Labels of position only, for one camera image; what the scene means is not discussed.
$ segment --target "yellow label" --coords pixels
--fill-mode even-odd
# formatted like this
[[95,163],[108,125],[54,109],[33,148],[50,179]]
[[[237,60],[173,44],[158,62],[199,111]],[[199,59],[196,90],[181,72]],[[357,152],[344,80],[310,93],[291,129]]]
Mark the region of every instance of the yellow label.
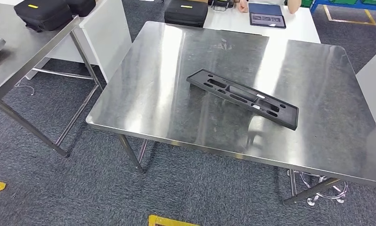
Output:
[[199,226],[177,220],[158,217],[156,215],[150,215],[148,222],[148,226]]

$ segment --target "gray carpet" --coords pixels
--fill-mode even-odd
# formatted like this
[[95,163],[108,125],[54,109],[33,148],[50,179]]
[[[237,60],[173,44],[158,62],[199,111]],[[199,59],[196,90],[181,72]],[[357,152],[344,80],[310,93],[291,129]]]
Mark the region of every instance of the gray carpet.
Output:
[[[146,20],[162,20],[160,0],[123,3],[133,38]],[[323,13],[319,8],[314,18],[322,42],[344,46],[360,69],[376,53],[376,26],[347,28],[328,22]],[[46,68],[88,74],[80,64],[59,60]],[[51,139],[93,86],[43,73],[22,83],[36,94],[13,89],[5,102]],[[349,183],[344,204],[320,199],[314,207],[304,201],[285,207],[281,200],[290,193],[285,169],[154,142],[144,156],[147,172],[140,175],[113,134],[84,123],[88,109],[62,144],[72,152],[68,159],[0,112],[0,181],[7,183],[0,191],[0,225],[144,226],[150,214],[204,226],[376,225],[376,188],[370,186]],[[138,150],[142,140],[128,139]]]

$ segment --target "metal wire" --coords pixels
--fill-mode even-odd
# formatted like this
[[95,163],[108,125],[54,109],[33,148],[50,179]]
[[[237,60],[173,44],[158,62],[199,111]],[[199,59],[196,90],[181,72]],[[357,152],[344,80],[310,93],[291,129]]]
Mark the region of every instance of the metal wire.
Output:
[[28,87],[28,88],[31,88],[33,90],[33,92],[32,92],[32,94],[30,94],[30,96],[34,95],[35,89],[32,86],[20,85],[21,82],[22,82],[22,79],[15,84],[15,87],[16,88],[18,88],[18,87]]

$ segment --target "person's hand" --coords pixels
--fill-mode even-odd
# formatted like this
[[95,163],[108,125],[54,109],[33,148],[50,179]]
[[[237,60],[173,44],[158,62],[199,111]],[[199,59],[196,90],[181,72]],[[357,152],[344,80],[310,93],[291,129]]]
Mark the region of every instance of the person's hand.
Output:
[[248,2],[246,0],[240,0],[238,3],[238,10],[241,13],[247,13],[248,12]]

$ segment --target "black carrying case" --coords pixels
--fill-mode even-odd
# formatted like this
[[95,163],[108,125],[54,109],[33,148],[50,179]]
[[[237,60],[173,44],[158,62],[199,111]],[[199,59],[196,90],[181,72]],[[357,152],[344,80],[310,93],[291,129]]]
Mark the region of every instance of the black carrying case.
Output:
[[88,16],[97,5],[95,0],[66,0],[66,2],[72,13],[81,17]]
[[203,27],[207,16],[207,3],[189,0],[172,0],[164,12],[164,22]]
[[26,27],[37,32],[55,30],[73,19],[65,0],[24,0],[14,9]]

